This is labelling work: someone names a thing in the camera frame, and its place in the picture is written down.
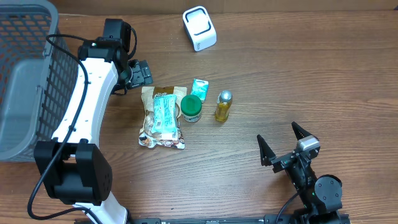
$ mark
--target clear plastic packet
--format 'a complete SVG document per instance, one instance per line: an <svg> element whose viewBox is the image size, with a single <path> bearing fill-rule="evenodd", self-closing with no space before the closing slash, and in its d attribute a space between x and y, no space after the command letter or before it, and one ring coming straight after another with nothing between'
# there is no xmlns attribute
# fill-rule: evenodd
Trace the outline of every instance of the clear plastic packet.
<svg viewBox="0 0 398 224"><path fill-rule="evenodd" d="M169 86L165 88L144 86L141 91L141 99L144 104L145 119L140 129L139 144L153 148L156 145L174 147L177 149L185 148L185 141L180 130L179 117L181 116L181 100L187 95L186 87ZM156 111L160 114L155 115L155 104L163 105ZM167 124L165 123L165 106L168 108Z"/></svg>

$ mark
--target green lid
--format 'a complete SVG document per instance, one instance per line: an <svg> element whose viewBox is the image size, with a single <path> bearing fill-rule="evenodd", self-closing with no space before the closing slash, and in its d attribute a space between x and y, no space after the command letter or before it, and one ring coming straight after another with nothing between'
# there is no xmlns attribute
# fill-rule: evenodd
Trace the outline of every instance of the green lid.
<svg viewBox="0 0 398 224"><path fill-rule="evenodd" d="M187 95L181 101L182 113L187 116L195 116L201 111L200 98L195 95Z"/></svg>

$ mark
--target wooden surface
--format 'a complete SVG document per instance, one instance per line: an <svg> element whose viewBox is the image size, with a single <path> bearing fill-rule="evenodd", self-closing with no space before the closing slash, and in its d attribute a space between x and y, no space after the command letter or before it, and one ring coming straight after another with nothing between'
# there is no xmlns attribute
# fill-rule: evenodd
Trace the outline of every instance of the wooden surface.
<svg viewBox="0 0 398 224"><path fill-rule="evenodd" d="M80 15L182 14L195 6L209 13L393 10L398 0L49 0L60 13Z"/></svg>
<svg viewBox="0 0 398 224"><path fill-rule="evenodd" d="M106 17L61 17L64 34L99 36ZM262 167L256 135L279 156L295 147L292 121L318 136L317 176L343 181L342 213L353 223L398 222L398 13L215 14L217 43L195 53L176 16L124 16L138 34L156 86L210 82L203 116L182 121L187 148L137 143L141 89L111 96L100 148L112 191L136 218L256 217L277 213L294 194L287 176ZM79 41L67 41L76 53ZM221 90L234 94L225 124L214 121ZM0 164L0 223L72 223L80 213L39 222L26 203L35 164ZM301 208L299 200L287 209ZM34 211L68 208L42 187Z"/></svg>

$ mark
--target gray plastic basket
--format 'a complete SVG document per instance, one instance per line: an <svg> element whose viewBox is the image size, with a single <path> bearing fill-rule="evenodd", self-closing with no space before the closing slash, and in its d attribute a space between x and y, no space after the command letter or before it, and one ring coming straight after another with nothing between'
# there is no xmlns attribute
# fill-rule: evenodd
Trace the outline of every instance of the gray plastic basket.
<svg viewBox="0 0 398 224"><path fill-rule="evenodd" d="M0 1L0 160L34 161L36 142L51 138L67 109L78 67L46 42L57 26L47 1Z"/></svg>

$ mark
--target black cable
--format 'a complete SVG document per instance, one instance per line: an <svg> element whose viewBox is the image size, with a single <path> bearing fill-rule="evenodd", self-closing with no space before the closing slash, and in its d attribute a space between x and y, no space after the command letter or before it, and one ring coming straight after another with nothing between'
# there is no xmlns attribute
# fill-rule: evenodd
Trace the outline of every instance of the black cable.
<svg viewBox="0 0 398 224"><path fill-rule="evenodd" d="M74 36L74 35L67 35L67 34L50 34L50 35L45 37L47 42L49 42L54 48L56 48L56 49L60 50L61 52L67 54L69 57L74 59L80 65L81 69L83 70L83 73L85 74L85 86L84 86L84 89L83 89L83 93L81 94L81 100L80 100L80 103L79 103L78 108L76 110L76 114L73 117L72 123L69 126L69 130L67 132L67 135L65 136L65 139L61 143L60 148L58 149L58 151L53 156L53 158L50 161L50 163L48 164L47 168L44 170L42 176L40 177L40 179L37 182L34 190L32 191L32 194L30 195L30 198L29 198L29 201L28 201L28 204L27 204L27 213L33 219L36 219L36 220L48 220L50 218L58 217L60 215L64 215L64 214L67 214L67 213L70 213L70 212L74 212L74 211L85 211L85 213L88 213L88 214L90 214L91 217L93 217L94 221L97 224L102 224L100 222L100 220L98 219L98 217L89 208L85 208L85 207L70 208L70 209L64 210L62 212L57 212L57 213L54 213L52 215L47 215L47 216L44 216L44 217L37 216L37 215L33 214L33 211L32 211L33 200L35 199L35 196L36 196L37 192L39 191L40 186L42 185L44 179L46 178L49 170L54 166L55 161L57 161L60 158L61 153L62 153L62 149L65 147L69 137L71 136L72 132L75 129L75 125L76 125L77 119L79 117L81 108L83 107L83 104L84 104L84 101L85 101L85 98L86 98L87 88L88 88L88 84L89 84L87 70L86 70L85 66L83 65L83 63L77 57L72 55L70 52L68 52L67 50L64 50L63 48L58 46L56 43L52 42L50 40L51 37L69 37L69 38L74 38L74 39L83 40L83 41L85 41L86 39L81 38L81 37L77 37L77 36Z"/></svg>
<svg viewBox="0 0 398 224"><path fill-rule="evenodd" d="M300 194L302 194L302 193L307 189L307 187L308 187L308 176L307 176L307 172L305 171L305 168L307 168L307 167L304 167L304 164L303 164L303 161L301 160L301 158L299 158L298 161L300 161L300 165L301 165L301 167L303 168L303 173L304 173L304 177L305 177L305 185L304 185L304 188L303 188L301 191L299 191L299 192L297 192L296 194L294 194L293 197L291 197L291 198L284 204L284 206L279 210L278 216L276 216L275 224L278 224L279 217L282 215L282 212L284 212L284 210L286 209L286 207L287 207L297 196L299 196Z"/></svg>
<svg viewBox="0 0 398 224"><path fill-rule="evenodd" d="M135 38L136 42L134 44L134 48L132 49L131 53L129 54L128 60L132 59L132 57L134 56L134 54L136 53L136 50L137 50L137 34L133 28L131 28L131 32L132 32L132 34L134 34L134 38Z"/></svg>

